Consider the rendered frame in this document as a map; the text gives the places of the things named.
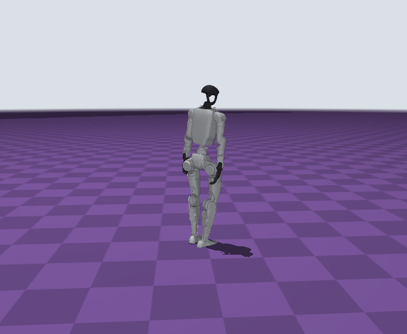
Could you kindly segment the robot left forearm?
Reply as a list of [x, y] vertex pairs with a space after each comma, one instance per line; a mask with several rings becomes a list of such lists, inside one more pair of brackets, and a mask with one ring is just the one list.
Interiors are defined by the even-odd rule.
[[[192, 144], [192, 139], [191, 138], [187, 138], [186, 135], [184, 137], [184, 151], [183, 153], [186, 154], [186, 158], [190, 157], [190, 152], [191, 152], [191, 144]], [[183, 156], [182, 153], [182, 156]]]

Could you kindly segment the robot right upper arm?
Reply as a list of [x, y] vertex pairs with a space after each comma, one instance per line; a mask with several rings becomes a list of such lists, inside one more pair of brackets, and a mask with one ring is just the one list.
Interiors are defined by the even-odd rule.
[[226, 117], [224, 113], [214, 111], [214, 120], [216, 121], [216, 144], [221, 144], [221, 139], [225, 131]]

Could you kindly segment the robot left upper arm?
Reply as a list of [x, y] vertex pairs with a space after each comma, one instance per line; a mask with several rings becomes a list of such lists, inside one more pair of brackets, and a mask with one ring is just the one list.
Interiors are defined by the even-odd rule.
[[195, 109], [190, 109], [188, 112], [188, 122], [187, 122], [187, 130], [186, 130], [186, 137], [192, 139], [191, 135], [191, 128], [192, 128], [192, 120], [193, 120], [193, 112]]

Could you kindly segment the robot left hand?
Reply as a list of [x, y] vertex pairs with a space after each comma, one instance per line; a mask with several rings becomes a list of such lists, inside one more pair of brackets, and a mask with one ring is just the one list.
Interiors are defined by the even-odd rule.
[[[189, 157], [190, 158], [190, 157]], [[187, 160], [187, 159], [189, 159], [189, 158], [186, 158], [186, 154], [185, 153], [183, 153], [183, 163]], [[183, 163], [182, 163], [182, 166], [183, 166]], [[188, 174], [188, 171], [186, 171], [186, 170], [184, 170], [184, 168], [182, 167], [182, 171], [183, 171], [183, 173], [184, 174]]]

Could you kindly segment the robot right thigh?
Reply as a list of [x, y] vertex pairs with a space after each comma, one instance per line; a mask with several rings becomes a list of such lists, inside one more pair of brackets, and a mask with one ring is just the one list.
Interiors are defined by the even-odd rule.
[[213, 162], [211, 160], [207, 160], [205, 162], [205, 171], [209, 175], [208, 178], [208, 186], [209, 186], [209, 199], [204, 200], [202, 206], [204, 207], [205, 210], [207, 210], [207, 205], [210, 201], [215, 202], [217, 204], [218, 198], [221, 192], [221, 174], [220, 177], [217, 179], [215, 184], [209, 184], [210, 182], [214, 181], [214, 178], [216, 177], [217, 173], [217, 163]]

